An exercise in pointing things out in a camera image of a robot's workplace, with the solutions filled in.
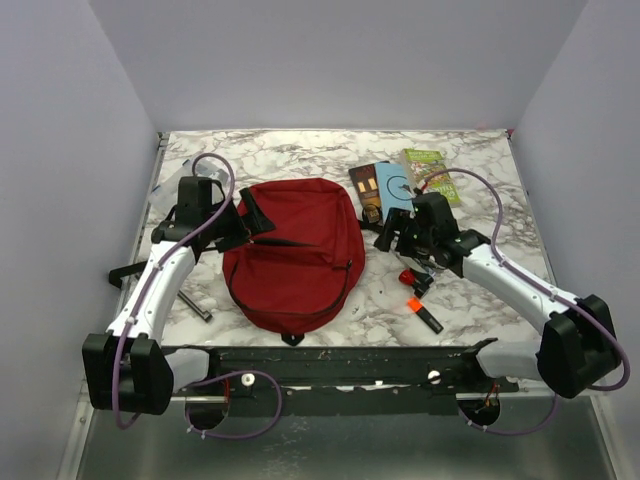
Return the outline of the grey black stapler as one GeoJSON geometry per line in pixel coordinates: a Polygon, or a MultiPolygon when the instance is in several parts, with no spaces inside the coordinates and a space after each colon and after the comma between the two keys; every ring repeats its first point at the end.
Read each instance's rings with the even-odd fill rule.
{"type": "Polygon", "coordinates": [[[419,273],[435,275],[437,272],[445,270],[445,268],[439,265],[430,254],[425,252],[417,252],[409,255],[396,251],[395,255],[409,269],[415,270],[419,273]]]}

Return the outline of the red and black small tool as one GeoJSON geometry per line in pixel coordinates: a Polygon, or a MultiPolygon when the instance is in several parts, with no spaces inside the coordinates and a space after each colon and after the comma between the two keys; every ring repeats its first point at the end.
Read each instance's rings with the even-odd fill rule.
{"type": "Polygon", "coordinates": [[[432,275],[413,269],[403,270],[399,274],[398,280],[402,284],[409,286],[413,290],[414,296],[418,299],[422,299],[434,283],[432,275]]]}

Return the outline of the red student backpack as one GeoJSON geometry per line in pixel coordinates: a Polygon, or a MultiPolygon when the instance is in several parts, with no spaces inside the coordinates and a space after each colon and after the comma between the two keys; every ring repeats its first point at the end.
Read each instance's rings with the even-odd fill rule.
{"type": "Polygon", "coordinates": [[[365,267],[362,223],[339,184],[276,180],[249,188],[274,231],[222,253],[234,303],[256,327],[297,345],[332,321],[365,267]]]}

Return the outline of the orange black highlighter marker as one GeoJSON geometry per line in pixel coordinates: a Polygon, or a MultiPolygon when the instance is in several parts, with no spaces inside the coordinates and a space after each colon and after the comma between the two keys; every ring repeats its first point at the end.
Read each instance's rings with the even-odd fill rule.
{"type": "Polygon", "coordinates": [[[435,334],[440,334],[443,331],[443,326],[436,320],[436,318],[426,309],[416,297],[412,297],[408,301],[408,306],[412,312],[435,334]]]}

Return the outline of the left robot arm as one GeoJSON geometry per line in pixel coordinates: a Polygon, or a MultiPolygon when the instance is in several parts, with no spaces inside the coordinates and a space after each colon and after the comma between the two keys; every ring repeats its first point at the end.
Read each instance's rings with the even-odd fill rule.
{"type": "Polygon", "coordinates": [[[122,311],[102,334],[82,346],[89,398],[94,408],[116,413],[160,415],[172,395],[191,386],[214,393],[220,368],[206,351],[161,348],[164,326],[184,281],[208,248],[224,253],[274,230],[249,189],[235,205],[227,194],[214,202],[220,182],[188,176],[178,183],[177,200],[151,233],[151,249],[141,276],[122,311]]]}

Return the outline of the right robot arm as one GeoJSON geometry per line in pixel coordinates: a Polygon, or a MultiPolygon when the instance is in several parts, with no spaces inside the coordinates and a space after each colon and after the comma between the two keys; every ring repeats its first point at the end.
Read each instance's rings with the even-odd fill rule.
{"type": "Polygon", "coordinates": [[[446,198],[416,196],[411,210],[389,210],[374,243],[414,263],[431,258],[460,278],[488,290],[538,332],[536,342],[490,340],[460,367],[460,379],[480,392],[498,377],[544,382],[571,399],[594,388],[622,365],[608,305],[598,296],[580,298],[510,262],[480,232],[462,230],[446,198]]]}

